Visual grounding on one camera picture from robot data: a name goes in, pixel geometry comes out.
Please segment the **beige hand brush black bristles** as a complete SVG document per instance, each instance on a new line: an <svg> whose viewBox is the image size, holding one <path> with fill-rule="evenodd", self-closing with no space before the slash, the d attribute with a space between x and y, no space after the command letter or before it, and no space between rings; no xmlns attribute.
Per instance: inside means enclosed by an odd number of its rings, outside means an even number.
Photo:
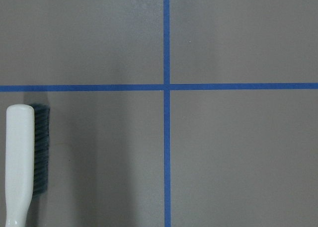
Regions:
<svg viewBox="0 0 318 227"><path fill-rule="evenodd" d="M7 227L24 227L32 199L48 189L50 107L14 104L6 110L5 204Z"/></svg>

